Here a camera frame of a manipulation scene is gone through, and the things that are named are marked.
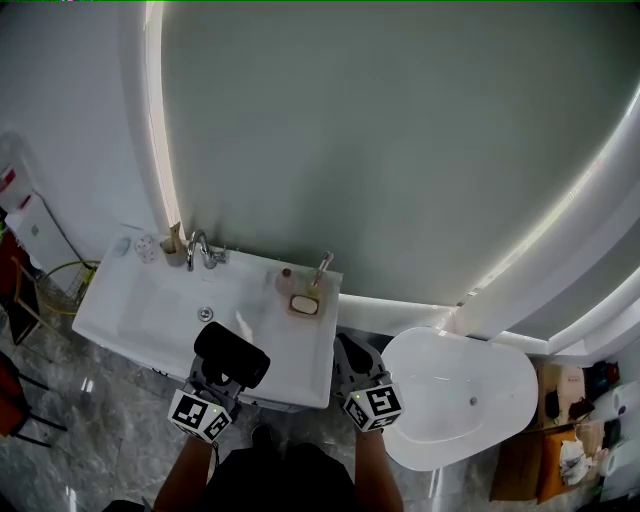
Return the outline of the small cardboard box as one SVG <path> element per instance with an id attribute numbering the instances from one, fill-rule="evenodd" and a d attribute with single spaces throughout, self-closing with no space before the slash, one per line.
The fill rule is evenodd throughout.
<path id="1" fill-rule="evenodd" d="M 538 379 L 538 406 L 533 428 L 551 429 L 576 422 L 570 416 L 570 408 L 586 397 L 583 369 L 579 366 L 544 364 L 536 369 Z M 553 390 L 558 391 L 560 415 L 552 420 L 545 416 L 544 397 Z"/>

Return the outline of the chrome faucet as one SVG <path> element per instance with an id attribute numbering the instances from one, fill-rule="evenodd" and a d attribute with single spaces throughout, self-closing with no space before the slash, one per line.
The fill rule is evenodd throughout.
<path id="1" fill-rule="evenodd" d="M 209 245 L 204 231 L 195 230 L 190 236 L 186 249 L 186 267 L 189 272 L 194 270 L 196 250 L 200 251 L 202 263 L 207 270 L 213 270 L 218 264 L 226 264 L 229 260 L 228 250 L 214 250 Z"/>

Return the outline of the person's black shorts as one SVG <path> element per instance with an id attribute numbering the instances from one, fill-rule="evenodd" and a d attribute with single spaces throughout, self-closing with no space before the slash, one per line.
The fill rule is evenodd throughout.
<path id="1" fill-rule="evenodd" d="M 197 512 L 357 512 L 343 464 L 301 443 L 232 451 L 209 480 Z"/>

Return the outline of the person's right forearm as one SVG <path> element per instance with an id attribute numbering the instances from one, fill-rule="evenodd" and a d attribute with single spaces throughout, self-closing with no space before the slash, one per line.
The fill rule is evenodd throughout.
<path id="1" fill-rule="evenodd" d="M 360 512 L 404 512 L 380 430 L 356 432 L 355 497 Z"/>

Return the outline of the white vanity sink cabinet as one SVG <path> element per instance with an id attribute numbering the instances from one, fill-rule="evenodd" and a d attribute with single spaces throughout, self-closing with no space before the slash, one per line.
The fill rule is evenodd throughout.
<path id="1" fill-rule="evenodd" d="M 305 317 L 289 312 L 289 297 L 276 291 L 287 263 L 231 251 L 226 264 L 207 270 L 197 253 L 189 272 L 164 255 L 145 264 L 133 246 L 114 256 L 117 239 L 144 234 L 128 226 L 116 232 L 73 321 L 76 333 L 140 365 L 186 376 L 198 334 L 218 322 L 264 351 L 270 366 L 291 371 L 308 408 L 328 406 L 341 274 L 327 272 L 331 289 L 319 297 L 320 314 Z"/>

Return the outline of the pink round bottle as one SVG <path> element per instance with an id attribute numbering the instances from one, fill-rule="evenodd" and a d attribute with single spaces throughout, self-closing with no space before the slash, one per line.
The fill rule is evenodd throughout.
<path id="1" fill-rule="evenodd" d="M 285 267 L 276 275 L 274 285 L 280 295 L 290 296 L 297 289 L 297 276 L 291 268 Z"/>

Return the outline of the crumpled white cloth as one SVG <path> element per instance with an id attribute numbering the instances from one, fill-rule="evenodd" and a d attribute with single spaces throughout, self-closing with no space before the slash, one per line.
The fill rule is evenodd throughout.
<path id="1" fill-rule="evenodd" d="M 599 449 L 594 455 L 588 456 L 580 440 L 563 441 L 558 463 L 563 483 L 575 486 L 589 473 L 598 472 L 608 454 L 608 449 Z"/>

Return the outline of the beige cup with wooden brush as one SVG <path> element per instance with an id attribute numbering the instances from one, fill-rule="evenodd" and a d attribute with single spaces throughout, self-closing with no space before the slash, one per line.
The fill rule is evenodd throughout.
<path id="1" fill-rule="evenodd" d="M 169 236 L 160 242 L 160 248 L 171 267 L 181 267 L 186 262 L 186 250 L 180 237 L 181 223 L 169 228 Z"/>

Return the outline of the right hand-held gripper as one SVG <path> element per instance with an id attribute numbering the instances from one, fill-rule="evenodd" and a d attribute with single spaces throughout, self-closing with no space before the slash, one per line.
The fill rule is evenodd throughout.
<path id="1" fill-rule="evenodd" d="M 333 394 L 360 432 L 384 429 L 403 414 L 400 387 L 379 352 L 344 333 L 334 342 Z"/>

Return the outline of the large cardboard box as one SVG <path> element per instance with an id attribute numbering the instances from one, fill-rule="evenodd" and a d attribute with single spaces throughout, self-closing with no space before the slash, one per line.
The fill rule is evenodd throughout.
<path id="1" fill-rule="evenodd" d="M 518 434 L 500 445 L 489 501 L 542 504 L 595 482 L 594 470 L 577 484 L 566 484 L 560 474 L 563 441 L 576 440 L 575 430 Z"/>

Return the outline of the dotted glass cup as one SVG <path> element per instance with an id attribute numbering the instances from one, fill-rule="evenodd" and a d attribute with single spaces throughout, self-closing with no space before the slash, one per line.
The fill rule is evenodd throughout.
<path id="1" fill-rule="evenodd" d="M 150 264 L 157 260 L 158 243 L 151 235 L 145 234 L 135 240 L 134 251 L 143 263 Z"/>

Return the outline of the clear water bottle red label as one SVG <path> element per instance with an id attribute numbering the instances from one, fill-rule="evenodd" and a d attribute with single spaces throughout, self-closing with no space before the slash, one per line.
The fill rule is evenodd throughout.
<path id="1" fill-rule="evenodd" d="M 7 213 L 22 209 L 33 193 L 23 150 L 16 132 L 0 133 L 0 208 Z"/>

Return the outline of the person's left shoe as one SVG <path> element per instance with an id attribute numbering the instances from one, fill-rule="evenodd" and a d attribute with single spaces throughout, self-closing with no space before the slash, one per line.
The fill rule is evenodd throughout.
<path id="1" fill-rule="evenodd" d="M 251 444 L 257 450 L 275 450 L 276 444 L 271 426 L 268 424 L 256 425 L 251 431 Z"/>

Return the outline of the black red bag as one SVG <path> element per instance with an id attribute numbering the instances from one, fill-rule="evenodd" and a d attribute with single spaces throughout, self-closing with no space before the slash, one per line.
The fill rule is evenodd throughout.
<path id="1" fill-rule="evenodd" d="M 594 402 L 606 393 L 620 379 L 617 362 L 596 362 L 593 366 L 583 369 L 586 398 Z"/>

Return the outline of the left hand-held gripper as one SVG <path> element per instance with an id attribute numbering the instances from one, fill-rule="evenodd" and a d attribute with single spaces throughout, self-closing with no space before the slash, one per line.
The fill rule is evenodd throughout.
<path id="1" fill-rule="evenodd" d="M 167 419 L 181 431 L 214 443 L 237 418 L 244 387 L 196 355 L 182 389 L 175 391 Z"/>

